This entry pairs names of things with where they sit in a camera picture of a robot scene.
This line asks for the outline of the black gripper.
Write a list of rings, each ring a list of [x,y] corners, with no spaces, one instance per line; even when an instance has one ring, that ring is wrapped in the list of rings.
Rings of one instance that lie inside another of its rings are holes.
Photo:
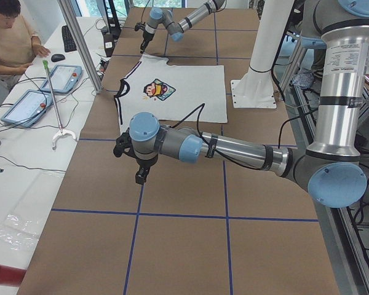
[[[156,156],[150,159],[141,159],[136,157],[136,161],[139,169],[135,174],[135,182],[137,184],[144,184],[147,180],[147,175],[149,174],[151,167],[156,164]]]
[[[150,33],[146,28],[143,30],[143,42],[140,46],[140,51],[144,52],[148,46],[148,43],[152,41],[154,37],[154,32]]]

